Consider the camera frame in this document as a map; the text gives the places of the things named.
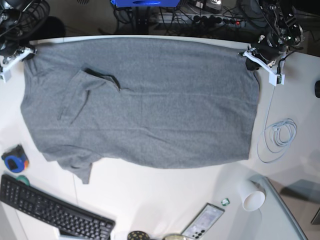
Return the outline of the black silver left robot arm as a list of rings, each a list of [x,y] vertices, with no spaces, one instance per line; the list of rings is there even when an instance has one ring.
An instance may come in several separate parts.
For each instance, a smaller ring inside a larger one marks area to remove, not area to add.
[[[241,57],[247,57],[247,69],[255,71],[263,67],[268,70],[277,64],[276,73],[281,74],[285,60],[290,55],[287,51],[302,50],[305,40],[303,29],[294,15],[292,3],[289,0],[252,0],[250,7],[262,15],[266,22],[264,27],[255,24],[247,15],[241,0],[236,2],[236,6],[252,27],[263,30],[258,40],[239,54]]]

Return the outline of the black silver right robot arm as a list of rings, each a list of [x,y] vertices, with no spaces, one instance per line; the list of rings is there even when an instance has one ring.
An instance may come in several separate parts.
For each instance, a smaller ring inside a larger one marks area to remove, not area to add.
[[[45,23],[50,13],[45,0],[2,0],[0,2],[0,55],[13,56]]]

